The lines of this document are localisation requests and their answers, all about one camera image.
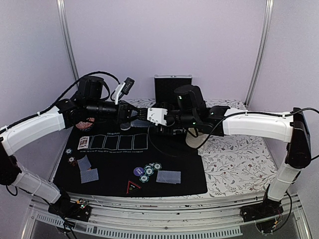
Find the red brown poker chip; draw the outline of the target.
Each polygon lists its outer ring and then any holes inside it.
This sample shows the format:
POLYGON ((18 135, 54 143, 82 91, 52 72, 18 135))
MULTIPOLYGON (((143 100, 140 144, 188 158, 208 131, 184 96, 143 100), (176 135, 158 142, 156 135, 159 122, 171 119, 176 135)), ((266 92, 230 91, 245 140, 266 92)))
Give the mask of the red brown poker chip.
POLYGON ((77 165, 77 160, 75 157, 71 156, 68 158, 68 163, 72 166, 75 167, 77 165))

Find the clear round dealer button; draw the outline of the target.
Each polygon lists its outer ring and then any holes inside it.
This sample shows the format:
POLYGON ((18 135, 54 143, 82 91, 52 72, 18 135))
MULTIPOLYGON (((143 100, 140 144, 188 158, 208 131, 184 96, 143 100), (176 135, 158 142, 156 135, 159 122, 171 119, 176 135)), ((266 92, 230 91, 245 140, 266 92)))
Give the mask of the clear round dealer button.
POLYGON ((120 129, 123 131, 129 130, 130 128, 131 128, 130 122, 120 124, 120 129))

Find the blue card player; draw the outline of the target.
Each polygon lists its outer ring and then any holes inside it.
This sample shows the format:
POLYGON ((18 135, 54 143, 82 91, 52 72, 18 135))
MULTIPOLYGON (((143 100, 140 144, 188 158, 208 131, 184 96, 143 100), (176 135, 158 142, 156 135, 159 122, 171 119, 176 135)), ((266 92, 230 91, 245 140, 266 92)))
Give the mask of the blue card player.
POLYGON ((156 182, 173 184, 175 182, 172 171, 158 171, 156 182))
POLYGON ((78 164, 78 167, 80 169, 80 171, 88 171, 91 169, 91 163, 87 157, 87 155, 85 155, 83 158, 81 159, 78 159, 77 160, 77 164, 78 164))

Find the blue card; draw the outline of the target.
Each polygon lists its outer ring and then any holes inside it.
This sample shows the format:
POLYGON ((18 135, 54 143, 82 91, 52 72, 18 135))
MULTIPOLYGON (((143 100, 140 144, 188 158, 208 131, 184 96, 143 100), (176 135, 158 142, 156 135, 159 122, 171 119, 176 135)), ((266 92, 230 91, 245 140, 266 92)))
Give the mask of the blue card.
POLYGON ((180 171, 165 171, 163 173, 164 181, 170 184, 181 183, 181 172, 180 171))
POLYGON ((99 180, 98 169, 91 169, 80 172, 81 183, 88 183, 99 180))

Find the purple small blind button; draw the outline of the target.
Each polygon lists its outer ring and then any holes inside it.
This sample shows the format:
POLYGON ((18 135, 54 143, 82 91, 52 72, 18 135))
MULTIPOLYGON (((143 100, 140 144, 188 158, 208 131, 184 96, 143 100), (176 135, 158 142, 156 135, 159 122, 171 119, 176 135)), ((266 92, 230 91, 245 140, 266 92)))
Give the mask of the purple small blind button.
POLYGON ((144 169, 143 169, 142 167, 136 167, 136 168, 133 170, 133 174, 134 174, 135 176, 140 177, 140 176, 144 175, 144 169))

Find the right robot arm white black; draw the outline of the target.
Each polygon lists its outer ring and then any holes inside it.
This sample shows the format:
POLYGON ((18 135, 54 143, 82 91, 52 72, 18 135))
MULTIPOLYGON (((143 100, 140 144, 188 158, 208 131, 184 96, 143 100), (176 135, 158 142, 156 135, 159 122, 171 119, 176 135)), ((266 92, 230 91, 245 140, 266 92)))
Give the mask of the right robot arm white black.
POLYGON ((263 201, 241 208, 241 215, 268 217, 280 211, 281 200, 300 171, 314 160, 309 129, 303 114, 306 109, 269 113, 244 111, 226 106, 208 108, 198 86, 184 85, 174 91, 179 108, 141 108, 138 119, 155 126, 187 130, 186 143, 200 149, 212 135, 250 135, 286 142, 287 156, 276 178, 267 187, 263 201))

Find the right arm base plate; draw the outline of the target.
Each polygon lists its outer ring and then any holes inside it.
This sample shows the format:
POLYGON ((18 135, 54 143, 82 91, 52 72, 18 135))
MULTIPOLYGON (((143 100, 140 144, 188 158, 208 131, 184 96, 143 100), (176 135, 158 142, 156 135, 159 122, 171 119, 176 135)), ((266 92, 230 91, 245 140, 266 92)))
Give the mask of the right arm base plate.
POLYGON ((276 216, 284 212, 281 201, 275 202, 265 199, 260 203, 243 206, 240 208, 240 216, 244 222, 255 221, 267 217, 276 216))

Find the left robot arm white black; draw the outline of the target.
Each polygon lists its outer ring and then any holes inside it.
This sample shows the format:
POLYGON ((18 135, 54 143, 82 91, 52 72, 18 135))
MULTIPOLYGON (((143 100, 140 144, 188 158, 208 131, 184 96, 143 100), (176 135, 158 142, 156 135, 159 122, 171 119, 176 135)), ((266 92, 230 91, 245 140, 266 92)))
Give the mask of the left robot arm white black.
POLYGON ((102 98, 102 90, 109 90, 99 71, 84 75, 75 83, 78 90, 70 99, 62 96, 48 108, 16 121, 0 129, 0 183, 14 186, 36 195, 55 206, 63 216, 74 212, 68 193, 37 174, 19 165, 15 152, 24 146, 56 131, 77 126, 89 129, 94 123, 115 120, 116 123, 130 123, 134 107, 121 100, 128 94, 134 80, 127 78, 119 82, 113 93, 102 98))

